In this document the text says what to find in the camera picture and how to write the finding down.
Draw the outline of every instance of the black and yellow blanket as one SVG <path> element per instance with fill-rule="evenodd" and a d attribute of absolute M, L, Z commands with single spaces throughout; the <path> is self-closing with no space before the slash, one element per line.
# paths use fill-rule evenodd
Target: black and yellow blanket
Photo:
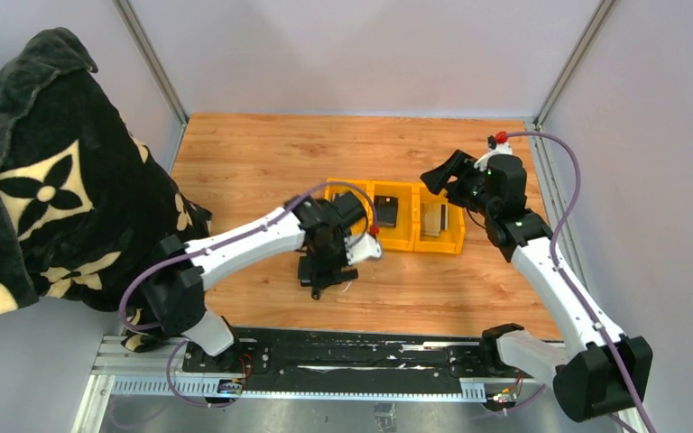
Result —
<path fill-rule="evenodd" d="M 114 311 L 160 240 L 208 235 L 210 213 L 180 194 L 92 72 L 62 28 L 0 70 L 0 314 L 42 296 Z M 151 316 L 142 295 L 131 307 Z"/>

